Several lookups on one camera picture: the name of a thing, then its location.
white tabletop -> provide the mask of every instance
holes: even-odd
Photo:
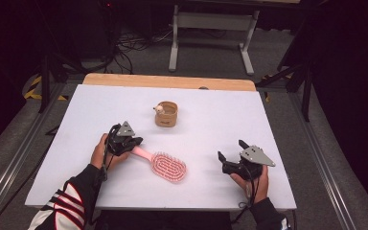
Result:
[[[178,105],[175,127],[154,123],[158,103]],[[295,209],[283,162],[258,92],[79,85],[57,136],[36,176],[26,205],[43,206],[90,161],[101,135],[128,121],[141,147],[164,151],[187,165],[185,178],[171,183],[151,171],[150,162],[131,154],[109,172],[97,208],[148,210],[238,210],[241,188],[222,173],[220,150],[238,162],[242,139],[276,163],[269,167],[268,195],[277,209]]]

pink hairbrush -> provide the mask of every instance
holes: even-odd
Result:
[[[148,159],[151,163],[151,169],[154,171],[154,173],[171,182],[180,181],[187,171],[184,162],[171,157],[164,152],[151,154],[136,146],[132,150],[132,153]]]

small wooden cup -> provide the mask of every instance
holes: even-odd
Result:
[[[162,105],[164,113],[156,113],[155,123],[160,127],[174,127],[177,122],[178,106],[172,102],[161,102],[158,105]]]

sleeve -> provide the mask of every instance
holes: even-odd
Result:
[[[100,170],[89,164],[70,178],[34,216],[29,230],[83,229],[91,217]]]
[[[250,208],[257,223],[257,230],[291,230],[285,215],[276,211],[269,198]]]

person's arm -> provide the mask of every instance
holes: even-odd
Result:
[[[232,173],[231,178],[244,190],[247,197],[246,186],[252,188],[250,181],[243,180],[239,175]],[[267,197],[268,191],[268,168],[263,166],[262,175],[253,181],[256,192],[250,212],[256,220],[258,230],[287,230],[291,229],[285,215],[276,211],[270,199]]]
[[[95,188],[99,182],[104,161],[104,134],[92,153],[91,163],[76,177],[70,178],[57,190],[50,201],[34,216],[29,229],[83,229],[91,217]],[[107,163],[112,169],[119,162],[128,158],[128,152],[121,156],[108,154]]]

